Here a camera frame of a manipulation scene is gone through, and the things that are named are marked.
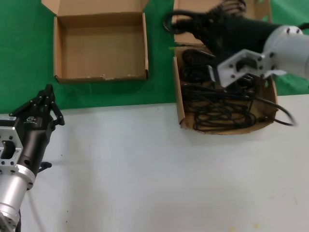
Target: cardboard box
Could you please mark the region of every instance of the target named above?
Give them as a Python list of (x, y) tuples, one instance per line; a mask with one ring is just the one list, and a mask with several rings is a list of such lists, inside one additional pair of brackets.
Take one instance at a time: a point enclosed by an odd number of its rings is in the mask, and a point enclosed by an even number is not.
[(147, 0), (42, 0), (56, 16), (54, 74), (59, 83), (146, 80)]
[[(258, 0), (246, 0), (248, 3), (248, 11), (247, 16), (250, 18), (262, 19), (265, 18), (265, 15), (268, 15), (268, 20), (271, 20), (270, 14), (270, 5), (268, 0), (264, 0), (264, 2), (259, 3)], [(213, 6), (216, 6), (220, 3), (220, 0), (175, 0), (175, 7), (183, 6), (182, 10), (190, 10), (190, 11), (203, 11), (210, 10)], [(180, 79), (179, 71), (180, 67), (183, 66), (182, 53), (187, 49), (199, 49), (210, 53), (210, 51), (203, 45), (201, 42), (196, 40), (191, 34), (183, 34), (175, 37), (176, 42), (180, 44), (192, 44), (194, 46), (182, 46), (175, 48), (175, 57), (173, 60), (173, 68), (174, 68), (174, 81), (175, 81), (175, 89), (176, 89), (176, 101), (177, 101), (177, 113), (178, 113), (178, 122), (181, 128), (193, 130), (193, 125), (195, 123), (194, 114), (187, 113), (184, 111), (183, 107), (183, 99), (181, 93), (181, 86), (186, 84), (186, 82)], [(260, 85), (262, 86), (261, 92), (259, 93), (259, 97), (262, 97), (266, 100), (272, 101), (274, 103), (278, 103), (277, 100), (277, 91), (276, 86), (273, 79), (270, 80), (261, 80)], [(246, 134), (252, 131), (256, 131), (262, 129), (269, 124), (274, 122), (274, 118), (276, 117), (277, 109), (271, 107), (269, 105), (263, 104), (258, 101), (254, 101), (252, 105), (251, 112), (255, 114), (257, 118), (262, 116), (267, 116), (268, 120), (266, 122), (260, 122), (254, 125), (253, 127), (239, 130), (231, 130), (231, 131), (223, 131), (223, 132), (211, 132), (211, 134)]]

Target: white table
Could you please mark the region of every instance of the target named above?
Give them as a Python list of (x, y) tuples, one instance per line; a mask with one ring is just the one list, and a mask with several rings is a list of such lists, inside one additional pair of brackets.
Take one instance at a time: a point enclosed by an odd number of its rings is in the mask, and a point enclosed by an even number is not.
[(308, 232), (309, 95), (279, 103), (297, 128), (233, 136), (180, 129), (174, 104), (63, 111), (22, 232)]

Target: tangled black cables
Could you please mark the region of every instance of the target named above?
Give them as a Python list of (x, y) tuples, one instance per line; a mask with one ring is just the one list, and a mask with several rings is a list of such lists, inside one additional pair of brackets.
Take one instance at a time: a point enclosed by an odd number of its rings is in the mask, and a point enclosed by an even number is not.
[[(222, 13), (231, 16), (243, 17), (246, 14), (247, 5), (244, 0), (222, 0), (222, 3), (211, 9), (207, 13), (197, 13), (184, 10), (176, 10), (167, 14), (163, 20), (163, 28), (171, 34), (182, 34), (193, 27), (196, 22), (206, 22), (216, 19)], [(182, 19), (174, 24), (171, 24), (171, 19), (174, 16), (186, 16), (187, 19)]]
[(283, 107), (271, 101), (257, 97), (253, 92), (229, 93), (224, 89), (215, 89), (200, 85), (183, 85), (182, 97), (184, 109), (194, 114), (193, 128), (201, 132), (230, 131), (250, 128), (269, 117), (257, 118), (252, 112), (254, 101), (273, 106), (287, 114), (292, 123), (276, 122), (294, 126), (293, 116)]
[[(286, 126), (294, 126), (293, 116), (283, 107), (257, 97), (261, 87), (258, 77), (245, 75), (225, 89), (216, 89), (207, 69), (215, 56), (206, 52), (187, 49), (182, 55), (184, 65), (180, 68), (180, 77), (189, 83), (182, 86), (184, 109), (194, 114), (194, 126), (197, 131), (216, 132), (249, 128), (258, 122), (274, 120)], [(286, 123), (270, 116), (257, 118), (251, 109), (254, 101), (274, 107), (287, 114), (292, 123)]]

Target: green mat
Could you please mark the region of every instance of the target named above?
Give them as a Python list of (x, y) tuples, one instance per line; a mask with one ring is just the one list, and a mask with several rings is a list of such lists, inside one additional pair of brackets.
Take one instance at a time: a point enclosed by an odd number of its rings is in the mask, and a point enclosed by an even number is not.
[[(53, 14), (40, 0), (0, 2), (0, 113), (34, 97), (47, 83), (61, 109), (175, 102), (172, 77), (173, 36), (161, 26), (173, 0), (150, 0), (147, 18), (149, 71), (146, 82), (59, 85), (53, 77)], [(309, 21), (305, 0), (272, 0), (273, 20), (299, 25)], [(279, 95), (309, 93), (308, 81), (287, 75), (277, 79)]]

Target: black cylinder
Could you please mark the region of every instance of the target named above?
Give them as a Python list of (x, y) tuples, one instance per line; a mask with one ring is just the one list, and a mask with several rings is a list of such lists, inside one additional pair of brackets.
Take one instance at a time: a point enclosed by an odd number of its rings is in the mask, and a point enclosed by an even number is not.
[(224, 26), (223, 47), (225, 51), (237, 53), (242, 49), (248, 49), (262, 53), (269, 36), (281, 25), (242, 17), (228, 17)]
[(17, 162), (30, 169), (35, 176), (38, 174), (52, 134), (51, 124), (44, 121), (45, 119), (36, 117), (32, 122), (24, 123), (23, 151)]

